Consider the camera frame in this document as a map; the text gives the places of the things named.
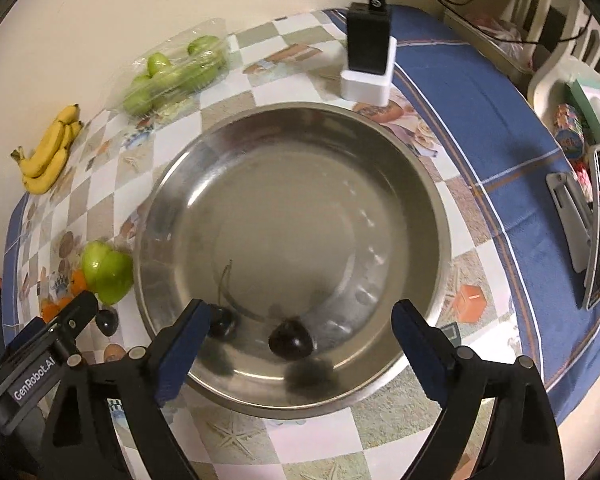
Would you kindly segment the dark plum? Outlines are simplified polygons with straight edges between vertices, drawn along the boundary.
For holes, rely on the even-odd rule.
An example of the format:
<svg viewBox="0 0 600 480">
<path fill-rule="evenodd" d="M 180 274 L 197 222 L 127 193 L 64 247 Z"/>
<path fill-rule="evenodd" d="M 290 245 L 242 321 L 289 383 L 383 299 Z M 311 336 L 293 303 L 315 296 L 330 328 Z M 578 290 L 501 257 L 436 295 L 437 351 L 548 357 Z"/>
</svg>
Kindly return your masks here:
<svg viewBox="0 0 600 480">
<path fill-rule="evenodd" d="M 100 309 L 95 315 L 95 323 L 104 336 L 111 337 L 119 327 L 117 311 L 109 308 Z"/>
<path fill-rule="evenodd" d="M 227 307 L 216 304 L 210 306 L 211 321 L 208 335 L 217 340 L 229 340 L 234 337 L 238 324 L 237 314 Z"/>
<path fill-rule="evenodd" d="M 287 318 L 268 337 L 268 348 L 281 359 L 297 361 L 313 353 L 314 341 L 298 318 Z"/>
</svg>

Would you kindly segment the orange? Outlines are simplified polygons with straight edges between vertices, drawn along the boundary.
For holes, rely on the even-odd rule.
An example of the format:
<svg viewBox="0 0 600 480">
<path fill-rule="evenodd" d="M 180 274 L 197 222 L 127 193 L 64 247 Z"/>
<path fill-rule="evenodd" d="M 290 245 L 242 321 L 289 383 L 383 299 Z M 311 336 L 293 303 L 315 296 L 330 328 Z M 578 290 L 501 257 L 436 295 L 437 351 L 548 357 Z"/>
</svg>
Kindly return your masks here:
<svg viewBox="0 0 600 480">
<path fill-rule="evenodd" d="M 55 301 L 44 299 L 41 307 L 41 316 L 43 321 L 45 323 L 49 323 L 53 318 L 56 318 L 56 316 L 62 310 L 64 310 L 64 307 L 67 307 L 71 301 L 71 296 L 63 296 Z"/>
<path fill-rule="evenodd" d="M 75 297 L 87 289 L 88 285 L 83 271 L 81 269 L 74 270 L 70 278 L 70 294 Z"/>
</svg>

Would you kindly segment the checkered fruit print tablecloth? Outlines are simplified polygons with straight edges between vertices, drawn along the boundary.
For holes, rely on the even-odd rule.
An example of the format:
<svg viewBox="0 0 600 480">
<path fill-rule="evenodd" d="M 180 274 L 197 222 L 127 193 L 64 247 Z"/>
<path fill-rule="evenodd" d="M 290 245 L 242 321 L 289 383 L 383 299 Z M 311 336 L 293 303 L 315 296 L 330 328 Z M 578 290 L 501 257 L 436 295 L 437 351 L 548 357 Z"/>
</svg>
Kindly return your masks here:
<svg viewBox="0 0 600 480">
<path fill-rule="evenodd" d="M 391 100 L 359 105 L 411 148 L 448 214 L 452 272 L 441 325 L 479 356 L 540 362 L 565 459 L 600 440 L 600 309 L 581 306 L 545 178 L 569 165 L 547 124 L 470 44 L 428 14 L 393 12 L 399 41 Z M 140 205 L 170 160 L 202 130 L 277 101 L 338 104 L 344 16 L 317 11 L 230 36 L 218 84 L 140 120 L 87 118 L 68 166 L 43 196 L 24 196 L 7 231 L 3 333 L 12 338 L 68 294 L 90 238 L 133 244 Z M 438 416 L 410 370 L 350 408 L 272 420 L 221 408 L 185 389 L 164 410 L 205 479 L 396 479 Z"/>
</svg>

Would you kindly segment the banana bunch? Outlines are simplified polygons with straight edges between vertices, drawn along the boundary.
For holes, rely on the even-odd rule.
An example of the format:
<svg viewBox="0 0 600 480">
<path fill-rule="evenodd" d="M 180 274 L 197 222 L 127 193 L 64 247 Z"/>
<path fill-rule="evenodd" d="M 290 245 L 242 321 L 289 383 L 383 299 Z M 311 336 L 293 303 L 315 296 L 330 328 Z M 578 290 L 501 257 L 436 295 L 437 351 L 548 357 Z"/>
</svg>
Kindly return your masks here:
<svg viewBox="0 0 600 480">
<path fill-rule="evenodd" d="M 30 156 L 18 146 L 9 154 L 18 165 L 24 189 L 32 195 L 45 194 L 58 180 L 68 162 L 71 145 L 83 129 L 79 104 L 63 108 L 43 134 Z"/>
</svg>

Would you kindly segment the large steel bowl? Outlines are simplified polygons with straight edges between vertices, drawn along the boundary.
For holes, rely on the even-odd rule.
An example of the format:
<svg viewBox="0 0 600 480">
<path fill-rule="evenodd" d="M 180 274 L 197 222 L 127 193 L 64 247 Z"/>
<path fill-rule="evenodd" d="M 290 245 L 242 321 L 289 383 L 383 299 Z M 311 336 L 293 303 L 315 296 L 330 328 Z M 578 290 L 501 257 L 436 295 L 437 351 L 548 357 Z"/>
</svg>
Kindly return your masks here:
<svg viewBox="0 0 600 480">
<path fill-rule="evenodd" d="M 202 344 L 188 383 L 264 418 L 327 414 L 391 382 L 406 357 L 391 311 L 437 321 L 451 235 L 424 165 L 392 131 L 332 105 L 283 103 L 197 136 L 152 189 L 134 242 L 138 310 L 151 335 L 190 300 L 238 316 Z M 310 356 L 268 337 L 298 318 Z"/>
</svg>

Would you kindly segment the clear plastic fruit tray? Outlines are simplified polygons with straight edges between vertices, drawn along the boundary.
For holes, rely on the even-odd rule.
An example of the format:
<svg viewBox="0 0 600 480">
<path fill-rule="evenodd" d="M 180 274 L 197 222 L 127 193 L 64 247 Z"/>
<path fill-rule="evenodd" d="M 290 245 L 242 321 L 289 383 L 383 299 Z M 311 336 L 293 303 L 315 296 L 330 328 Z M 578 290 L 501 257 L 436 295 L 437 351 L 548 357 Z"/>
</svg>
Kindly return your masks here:
<svg viewBox="0 0 600 480">
<path fill-rule="evenodd" d="M 112 77 L 105 105 L 129 117 L 162 112 L 222 80 L 230 46 L 222 18 L 212 18 L 164 40 Z"/>
</svg>

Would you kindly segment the black charger on white dock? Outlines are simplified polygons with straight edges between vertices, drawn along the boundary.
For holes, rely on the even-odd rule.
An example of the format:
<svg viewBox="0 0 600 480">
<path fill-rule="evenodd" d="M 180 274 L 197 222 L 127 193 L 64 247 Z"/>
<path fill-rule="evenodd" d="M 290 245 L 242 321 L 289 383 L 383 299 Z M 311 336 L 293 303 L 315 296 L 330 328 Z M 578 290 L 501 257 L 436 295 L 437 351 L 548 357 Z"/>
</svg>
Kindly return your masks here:
<svg viewBox="0 0 600 480">
<path fill-rule="evenodd" d="M 347 62 L 340 72 L 344 100 L 387 106 L 396 62 L 396 38 L 386 0 L 354 2 L 346 13 Z"/>
</svg>

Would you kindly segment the white wooden chair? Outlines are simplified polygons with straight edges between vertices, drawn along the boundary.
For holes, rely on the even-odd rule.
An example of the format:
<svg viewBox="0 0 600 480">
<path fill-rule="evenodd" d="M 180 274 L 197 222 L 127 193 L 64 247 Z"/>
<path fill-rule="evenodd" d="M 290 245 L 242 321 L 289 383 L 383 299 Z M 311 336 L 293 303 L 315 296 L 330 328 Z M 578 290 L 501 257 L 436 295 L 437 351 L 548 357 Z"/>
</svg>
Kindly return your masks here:
<svg viewBox="0 0 600 480">
<path fill-rule="evenodd" d="M 567 84 L 600 83 L 600 24 L 581 0 L 454 0 L 448 25 L 549 120 Z"/>
</svg>

